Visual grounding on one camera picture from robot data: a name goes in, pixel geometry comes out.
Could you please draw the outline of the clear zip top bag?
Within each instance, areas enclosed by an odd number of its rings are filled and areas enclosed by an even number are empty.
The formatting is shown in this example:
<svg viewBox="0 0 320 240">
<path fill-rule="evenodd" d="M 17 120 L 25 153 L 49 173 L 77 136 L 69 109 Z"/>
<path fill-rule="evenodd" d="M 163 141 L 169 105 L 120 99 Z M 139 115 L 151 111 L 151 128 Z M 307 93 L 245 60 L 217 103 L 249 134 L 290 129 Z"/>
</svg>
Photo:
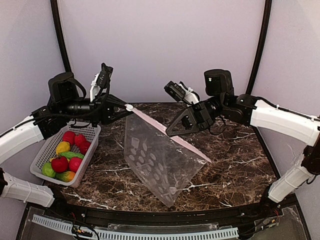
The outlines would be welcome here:
<svg viewBox="0 0 320 240">
<path fill-rule="evenodd" d="M 124 159 L 141 182 L 168 208 L 190 180 L 211 162 L 181 137 L 169 137 L 157 120 L 126 104 Z"/>
</svg>

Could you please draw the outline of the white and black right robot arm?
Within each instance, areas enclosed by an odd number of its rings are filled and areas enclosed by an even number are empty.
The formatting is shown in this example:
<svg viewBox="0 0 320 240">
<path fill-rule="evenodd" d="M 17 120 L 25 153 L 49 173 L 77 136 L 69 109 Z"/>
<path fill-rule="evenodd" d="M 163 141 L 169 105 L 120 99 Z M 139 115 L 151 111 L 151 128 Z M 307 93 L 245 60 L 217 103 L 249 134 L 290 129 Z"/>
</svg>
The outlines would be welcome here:
<svg viewBox="0 0 320 240">
<path fill-rule="evenodd" d="M 228 70 L 211 69 L 204 72 L 205 91 L 209 96 L 199 100 L 198 95 L 183 82 L 170 81 L 164 90 L 176 102 L 187 104 L 166 129 L 169 137 L 195 134 L 211 130 L 216 118 L 264 128 L 292 137 L 306 144 L 295 163 L 280 179 L 266 189 L 262 202 L 280 203 L 292 191 L 310 178 L 320 174 L 320 119 L 275 105 L 263 97 L 250 94 L 235 95 L 232 75 Z"/>
</svg>

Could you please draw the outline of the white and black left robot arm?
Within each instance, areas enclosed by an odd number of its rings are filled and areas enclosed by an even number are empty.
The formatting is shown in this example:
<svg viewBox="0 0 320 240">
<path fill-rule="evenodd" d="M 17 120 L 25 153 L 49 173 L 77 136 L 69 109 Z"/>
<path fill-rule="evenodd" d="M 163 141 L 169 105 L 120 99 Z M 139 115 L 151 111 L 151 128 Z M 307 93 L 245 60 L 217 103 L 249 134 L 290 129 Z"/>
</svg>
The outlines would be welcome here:
<svg viewBox="0 0 320 240">
<path fill-rule="evenodd" d="M 48 104 L 33 111 L 22 122 L 0 135 L 0 162 L 25 148 L 57 134 L 70 120 L 85 120 L 96 127 L 108 125 L 131 114 L 127 103 L 110 94 L 112 71 L 102 70 L 91 83 L 90 97 L 72 72 L 48 81 Z M 63 195 L 0 171 L 0 196 L 49 208 Z"/>
</svg>

